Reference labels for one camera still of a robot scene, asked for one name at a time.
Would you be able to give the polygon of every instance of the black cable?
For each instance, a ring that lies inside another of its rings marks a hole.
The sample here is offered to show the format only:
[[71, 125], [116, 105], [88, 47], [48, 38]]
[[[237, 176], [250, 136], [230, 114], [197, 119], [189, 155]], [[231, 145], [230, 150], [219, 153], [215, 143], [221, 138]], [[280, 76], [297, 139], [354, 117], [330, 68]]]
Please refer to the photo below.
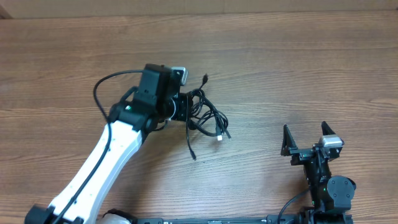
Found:
[[[195, 103], [192, 106], [192, 109], [189, 110], [189, 103], [187, 100], [187, 120], [185, 123], [185, 130], [187, 134], [187, 143], [189, 147], [189, 151], [191, 152], [192, 159], [196, 160], [196, 155], [193, 152], [191, 148], [191, 144], [189, 141], [189, 131], [188, 129], [191, 130], [199, 130], [201, 133], [215, 137], [215, 136], [220, 136], [222, 134], [226, 134], [229, 139], [231, 139], [231, 135], [229, 135], [229, 132], [227, 130], [228, 128], [228, 118], [223, 114], [222, 112], [218, 111], [216, 107], [206, 98], [205, 92], [201, 89], [206, 82], [208, 81], [208, 75], [203, 76], [202, 84], [198, 89], [192, 90], [189, 95], [191, 98], [198, 97], [199, 101], [198, 103]], [[203, 108], [203, 105], [209, 107], [209, 110], [205, 112], [201, 117], [199, 117], [199, 114]], [[204, 128], [202, 128], [202, 125], [204, 125], [210, 118], [214, 118], [216, 121], [216, 132], [211, 133]]]
[[278, 215], [278, 220], [277, 220], [277, 224], [280, 224], [280, 218], [282, 217], [283, 212], [285, 211], [285, 209], [295, 200], [297, 200], [300, 197], [303, 197], [308, 191], [310, 190], [310, 188], [308, 188], [307, 190], [304, 190], [303, 192], [299, 193], [298, 195], [294, 196], [294, 198], [290, 199], [285, 206], [280, 210], [279, 215]]
[[[88, 174], [88, 176], [87, 176], [87, 178], [85, 179], [85, 181], [80, 185], [79, 189], [76, 191], [76, 193], [74, 194], [74, 196], [69, 200], [69, 202], [68, 202], [68, 204], [65, 206], [65, 208], [60, 212], [60, 214], [58, 215], [58, 217], [54, 220], [53, 224], [57, 224], [57, 223], [62, 219], [62, 217], [64, 216], [64, 214], [67, 212], [67, 210], [70, 208], [70, 206], [71, 206], [73, 203], [75, 203], [75, 201], [76, 201], [77, 197], [79, 196], [79, 194], [81, 193], [81, 191], [86, 187], [88, 181], [90, 181], [90, 179], [92, 178], [92, 176], [94, 175], [94, 173], [96, 172], [96, 170], [98, 169], [98, 167], [101, 165], [101, 162], [102, 162], [102, 160], [105, 158], [105, 155], [106, 155], [106, 153], [107, 153], [107, 151], [108, 151], [108, 149], [109, 149], [109, 146], [110, 146], [110, 144], [111, 144], [111, 139], [112, 139], [112, 128], [111, 128], [111, 123], [110, 123], [110, 121], [109, 121], [108, 116], [107, 116], [106, 113], [105, 113], [104, 108], [102, 107], [100, 101], [98, 100], [98, 97], [97, 97], [97, 88], [98, 88], [98, 86], [99, 86], [103, 81], [105, 81], [105, 80], [107, 80], [107, 79], [109, 79], [109, 78], [115, 77], [115, 76], [117, 76], [117, 75], [123, 75], [123, 74], [127, 74], [127, 73], [142, 73], [142, 72], [143, 72], [143, 70], [126, 70], [126, 71], [122, 71], [122, 72], [116, 72], [116, 73], [114, 73], [114, 74], [110, 74], [110, 75], [108, 75], [108, 76], [106, 76], [106, 77], [100, 79], [100, 80], [95, 84], [94, 89], [93, 89], [93, 96], [94, 96], [95, 103], [97, 104], [97, 107], [98, 107], [99, 110], [101, 111], [102, 115], [103, 115], [104, 118], [105, 118], [106, 124], [108, 125], [108, 141], [106, 142], [104, 151], [103, 151], [101, 157], [98, 159], [98, 162], [95, 164], [95, 166], [94, 166], [94, 168], [91, 170], [90, 174]], [[131, 93], [130, 93], [129, 95], [131, 95], [131, 94], [132, 94], [132, 89], [133, 89], [133, 88], [131, 88], [129, 91], [127, 91], [127, 92], [124, 94], [124, 96], [126, 96], [130, 91], [131, 91]]]
[[136, 86], [131, 87], [122, 97], [120, 97], [120, 103], [124, 103], [127, 100], [127, 98], [129, 98], [129, 96], [136, 91], [138, 91], [138, 87]]
[[164, 124], [163, 124], [162, 127], [157, 128], [157, 129], [155, 129], [155, 130], [153, 130], [153, 131], [161, 131], [161, 130], [165, 129], [165, 128], [167, 127], [168, 124], [169, 124], [169, 120], [166, 119], [166, 120], [164, 121]]

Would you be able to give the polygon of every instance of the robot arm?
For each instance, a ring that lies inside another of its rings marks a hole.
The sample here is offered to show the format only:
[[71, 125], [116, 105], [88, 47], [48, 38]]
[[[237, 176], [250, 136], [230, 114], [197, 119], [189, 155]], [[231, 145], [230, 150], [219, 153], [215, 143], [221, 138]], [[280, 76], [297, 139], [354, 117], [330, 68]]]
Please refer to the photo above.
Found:
[[[95, 223], [101, 204], [113, 185], [113, 182], [116, 180], [116, 177], [130, 157], [141, 147], [141, 131], [133, 131], [132, 125], [121, 121], [115, 121], [111, 123], [111, 126], [113, 139], [109, 148], [110, 150], [106, 153], [104, 160], [80, 193], [77, 200], [74, 201], [73, 205], [64, 214], [63, 218], [66, 220], [74, 221], [77, 218], [81, 218], [84, 220], [83, 223]], [[54, 208], [54, 215], [60, 214], [69, 200], [74, 196], [79, 186], [87, 178], [90, 171], [94, 168], [103, 153], [107, 138], [108, 127], [105, 126], [101, 139], [98, 141], [93, 152], [80, 168], [77, 175], [50, 203], [49, 207]]]
[[[305, 207], [294, 223], [344, 223], [351, 224], [351, 209], [356, 184], [343, 176], [332, 176], [328, 163], [339, 158], [344, 141], [324, 121], [321, 123], [323, 136], [309, 149], [299, 149], [285, 124], [281, 156], [291, 156], [292, 166], [303, 165], [311, 193], [313, 207]], [[277, 218], [278, 224], [285, 207]]]
[[[147, 64], [139, 86], [132, 87], [112, 106], [107, 117], [111, 128], [108, 124], [105, 126], [101, 139], [77, 175], [52, 200], [46, 211], [33, 207], [25, 223], [53, 223], [60, 214], [62, 217], [58, 219], [62, 223], [95, 223], [101, 204], [116, 177], [139, 150], [147, 135], [156, 130], [157, 124], [169, 119], [188, 121], [187, 107], [192, 105], [192, 98], [180, 93], [180, 86], [185, 84], [187, 75], [183, 67]], [[133, 92], [134, 98], [128, 101]], [[71, 198], [75, 198], [104, 153], [109, 130], [112, 131], [112, 139], [108, 151], [76, 200], [70, 204]]]

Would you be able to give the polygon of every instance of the wooden table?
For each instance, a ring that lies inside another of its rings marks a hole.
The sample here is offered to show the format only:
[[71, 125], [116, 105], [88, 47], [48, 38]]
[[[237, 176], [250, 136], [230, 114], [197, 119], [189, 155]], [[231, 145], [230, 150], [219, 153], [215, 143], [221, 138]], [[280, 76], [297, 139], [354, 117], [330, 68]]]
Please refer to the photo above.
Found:
[[[0, 223], [22, 223], [72, 179], [104, 126], [97, 80], [146, 63], [184, 66], [227, 114], [232, 141], [184, 123], [151, 134], [100, 213], [138, 217], [262, 217], [306, 188], [280, 156], [288, 124], [299, 147], [325, 120], [346, 142], [330, 164], [356, 181], [356, 223], [398, 218], [398, 12], [301, 12], [0, 21]], [[104, 83], [109, 107], [139, 75]], [[287, 212], [310, 205], [309, 198]]]

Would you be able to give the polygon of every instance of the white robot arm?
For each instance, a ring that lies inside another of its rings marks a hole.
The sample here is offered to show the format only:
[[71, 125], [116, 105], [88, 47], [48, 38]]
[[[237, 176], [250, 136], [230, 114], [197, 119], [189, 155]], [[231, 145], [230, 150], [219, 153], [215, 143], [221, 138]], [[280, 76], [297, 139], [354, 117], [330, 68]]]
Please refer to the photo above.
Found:
[[[112, 140], [110, 150], [105, 155], [95, 174], [91, 177], [86, 187], [79, 194], [72, 206], [64, 214], [63, 218], [71, 222], [80, 217], [85, 224], [96, 222], [98, 211], [106, 194], [110, 190], [116, 177], [131, 158], [138, 151], [142, 144], [141, 131], [132, 130], [132, 125], [115, 121], [111, 123]], [[80, 168], [77, 175], [56, 196], [49, 207], [54, 207], [54, 215], [59, 215], [77, 189], [81, 186], [88, 174], [94, 168], [101, 154], [103, 153], [106, 141], [108, 140], [108, 127], [104, 127], [101, 139], [98, 141], [93, 152]]]
[[[120, 101], [114, 104], [106, 115], [96, 97], [96, 89], [104, 80], [125, 73], [142, 73], [138, 87], [130, 88]], [[188, 72], [183, 67], [167, 68], [163, 65], [147, 64], [143, 70], [128, 70], [102, 78], [94, 87], [94, 98], [104, 115], [107, 125], [103, 134], [81, 169], [65, 189], [56, 196], [49, 207], [43, 210], [33, 206], [25, 217], [25, 224], [92, 224], [98, 211], [123, 166], [138, 151], [147, 135], [160, 131], [168, 120], [186, 122], [187, 143], [192, 158], [196, 159], [190, 144], [188, 129], [197, 129], [207, 136], [218, 137], [227, 134], [228, 119], [205, 97], [201, 89], [207, 82], [203, 77], [202, 86], [189, 93], [180, 93]], [[134, 94], [132, 101], [127, 98]], [[199, 97], [193, 105], [192, 98]], [[209, 111], [198, 117], [203, 105]], [[216, 132], [211, 133], [201, 126], [210, 118], [216, 121]], [[157, 125], [164, 122], [162, 128]], [[108, 214], [102, 223], [125, 223], [123, 217]]]

